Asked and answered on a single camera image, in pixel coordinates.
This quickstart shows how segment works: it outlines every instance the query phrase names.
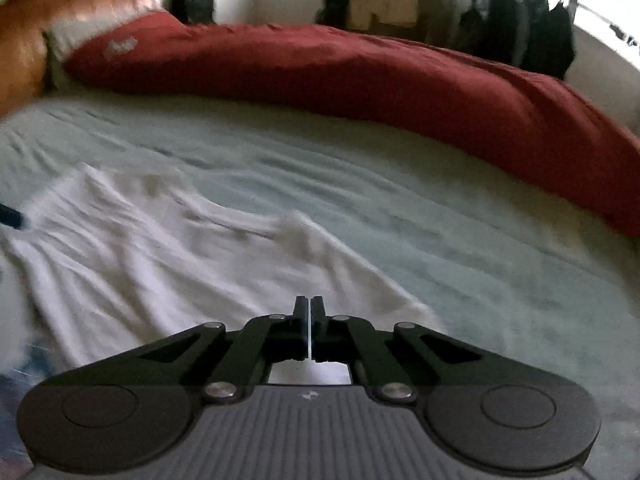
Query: silver bolt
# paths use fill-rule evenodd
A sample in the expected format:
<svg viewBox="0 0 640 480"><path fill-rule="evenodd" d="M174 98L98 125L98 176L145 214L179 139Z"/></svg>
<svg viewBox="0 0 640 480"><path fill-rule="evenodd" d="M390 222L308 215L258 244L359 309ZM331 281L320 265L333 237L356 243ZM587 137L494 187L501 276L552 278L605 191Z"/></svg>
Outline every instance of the silver bolt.
<svg viewBox="0 0 640 480"><path fill-rule="evenodd" d="M405 400L414 394L411 386L404 383L388 383L382 386L382 395L389 400Z"/></svg>
<svg viewBox="0 0 640 480"><path fill-rule="evenodd" d="M204 387L204 392L214 399L228 399L233 397L238 389L231 383L211 383Z"/></svg>

